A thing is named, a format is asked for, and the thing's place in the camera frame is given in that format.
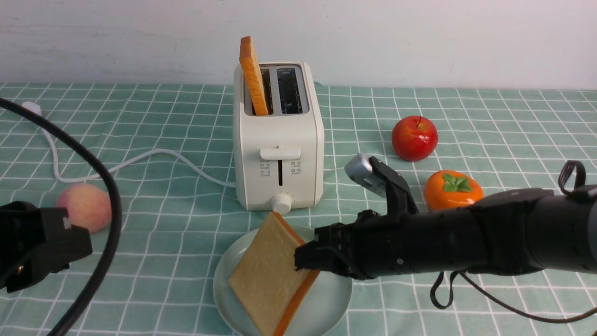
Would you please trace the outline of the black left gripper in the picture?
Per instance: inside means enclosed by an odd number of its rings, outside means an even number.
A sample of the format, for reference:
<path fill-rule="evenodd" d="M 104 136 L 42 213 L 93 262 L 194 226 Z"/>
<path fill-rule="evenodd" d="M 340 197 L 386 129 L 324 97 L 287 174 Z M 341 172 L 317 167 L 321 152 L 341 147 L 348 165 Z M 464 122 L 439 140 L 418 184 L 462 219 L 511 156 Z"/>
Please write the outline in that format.
<path fill-rule="evenodd" d="M 72 224 L 66 208 L 15 201 L 0 208 L 0 285 L 10 294 L 92 254 L 87 228 Z"/>

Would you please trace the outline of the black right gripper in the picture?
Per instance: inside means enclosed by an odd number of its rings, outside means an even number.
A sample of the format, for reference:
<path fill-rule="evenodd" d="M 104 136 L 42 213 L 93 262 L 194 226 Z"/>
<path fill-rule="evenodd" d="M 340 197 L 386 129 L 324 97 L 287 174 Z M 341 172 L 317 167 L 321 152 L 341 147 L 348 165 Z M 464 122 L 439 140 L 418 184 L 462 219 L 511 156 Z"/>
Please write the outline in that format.
<path fill-rule="evenodd" d="M 294 252 L 298 270 L 329 272 L 354 280 L 416 274 L 406 252 L 406 223 L 420 212 L 380 215 L 368 209 L 354 223 L 315 228 L 314 237 Z"/>

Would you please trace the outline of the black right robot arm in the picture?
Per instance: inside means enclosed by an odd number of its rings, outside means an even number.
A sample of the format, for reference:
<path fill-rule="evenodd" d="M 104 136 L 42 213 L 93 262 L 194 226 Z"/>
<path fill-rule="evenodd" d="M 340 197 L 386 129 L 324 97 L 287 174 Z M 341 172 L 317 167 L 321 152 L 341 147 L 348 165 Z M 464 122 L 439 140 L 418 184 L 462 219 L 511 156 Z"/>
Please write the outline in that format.
<path fill-rule="evenodd" d="M 294 253 L 297 270 L 356 280 L 416 273 L 519 276 L 552 269 L 596 272 L 596 200 L 513 189 L 462 208 L 411 213 L 404 196 L 388 213 L 315 230 Z"/>

